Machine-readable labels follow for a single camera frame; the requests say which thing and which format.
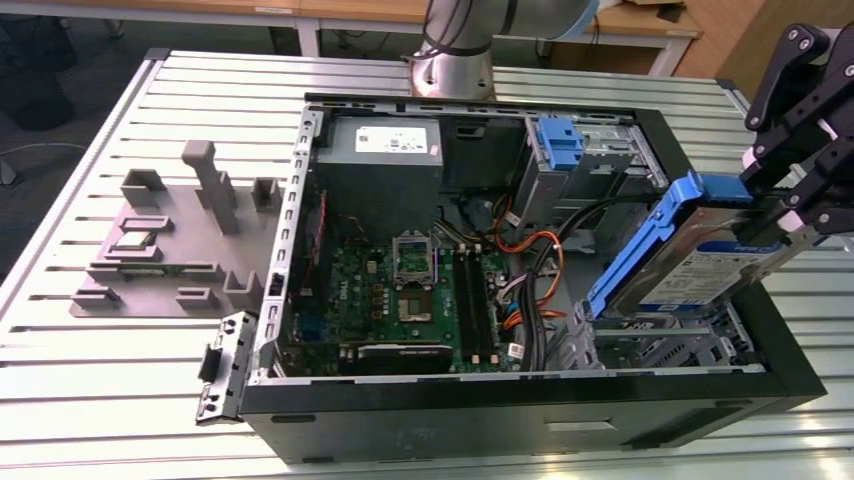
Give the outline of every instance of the aluminum table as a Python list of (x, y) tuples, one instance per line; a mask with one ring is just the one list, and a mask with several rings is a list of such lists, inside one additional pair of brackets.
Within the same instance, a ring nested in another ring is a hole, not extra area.
[[(659, 109), (699, 171), (740, 169), (744, 103), (712, 81), (496, 68), (494, 85), (500, 100)], [(679, 449), (288, 466), (248, 426), (195, 427), (198, 360), (218, 319), (74, 318), (69, 295), (127, 169), (191, 182), (182, 144), (206, 139), (233, 183), (286, 177), (306, 91), (405, 95), (405, 67), (200, 52), (142, 62), (0, 288), (1, 478), (849, 478), (854, 255), (839, 239), (765, 280), (828, 395)]]

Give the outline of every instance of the wooden desk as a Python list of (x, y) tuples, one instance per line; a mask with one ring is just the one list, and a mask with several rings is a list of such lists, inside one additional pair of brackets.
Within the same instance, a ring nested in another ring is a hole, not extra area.
[[(302, 55), (320, 56), (318, 32), (366, 30), (418, 33), (426, 0), (0, 0), (0, 12), (119, 20), (289, 27)], [(598, 43), (660, 49), (649, 75), (672, 74), (701, 29), (687, 14), (677, 23), (655, 8), (622, 3), (598, 13)], [(589, 43), (586, 33), (572, 39)]]
[[(317, 31), (340, 29), (417, 33), (426, 4), (428, 0), (301, 0), (298, 10), (302, 19), (314, 19)], [(656, 7), (631, 3), (621, 3), (598, 12), (598, 43), (657, 48), (649, 75), (669, 76), (691, 40), (701, 36), (703, 30), (687, 13), (681, 14), (676, 23), (661, 20), (656, 13)], [(305, 23), (304, 28), (312, 26), (308, 21)], [(586, 33), (570, 42), (588, 43), (592, 32), (590, 25)], [(310, 35), (305, 33), (300, 36), (302, 53), (313, 52), (313, 45), (301, 43), (302, 37), (310, 41)]]
[(298, 15), (300, 0), (29, 0), (25, 3), (105, 9), (147, 9), (177, 12)]

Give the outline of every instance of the open computer tower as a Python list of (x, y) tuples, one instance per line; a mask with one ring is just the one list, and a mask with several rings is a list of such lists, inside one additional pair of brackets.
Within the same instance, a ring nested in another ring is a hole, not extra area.
[[(760, 284), (703, 318), (573, 314), (691, 171), (659, 112), (309, 95), (286, 168), (262, 305), (222, 322), (197, 415), (248, 422), (286, 462), (673, 447), (824, 393)], [(525, 371), (506, 315), (529, 257), (492, 238), (625, 194), (647, 199), (562, 243)]]

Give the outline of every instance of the sticker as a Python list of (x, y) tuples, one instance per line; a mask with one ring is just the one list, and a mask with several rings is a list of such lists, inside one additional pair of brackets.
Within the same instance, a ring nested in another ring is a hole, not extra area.
[(506, 356), (521, 360), (521, 357), (524, 357), (524, 346), (517, 343), (510, 343), (506, 348)]
[(358, 127), (358, 153), (426, 153), (426, 129), (417, 127)]
[(512, 212), (506, 212), (506, 215), (504, 215), (504, 220), (506, 220), (506, 222), (509, 222), (513, 227), (517, 227), (518, 222), (521, 221), (521, 219)]
[(292, 15), (293, 10), (289, 8), (254, 7), (256, 13), (277, 13), (280, 15)]
[(711, 303), (741, 278), (740, 271), (780, 249), (744, 247), (733, 241), (700, 244), (640, 300), (645, 311), (696, 310)]

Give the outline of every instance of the metal bracket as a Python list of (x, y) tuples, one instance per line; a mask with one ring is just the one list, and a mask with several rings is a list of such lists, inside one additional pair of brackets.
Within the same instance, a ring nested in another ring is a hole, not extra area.
[(249, 371), (252, 341), (257, 329), (257, 315), (237, 312), (222, 318), (216, 340), (206, 346), (198, 379), (204, 381), (195, 425), (241, 423), (240, 398)]

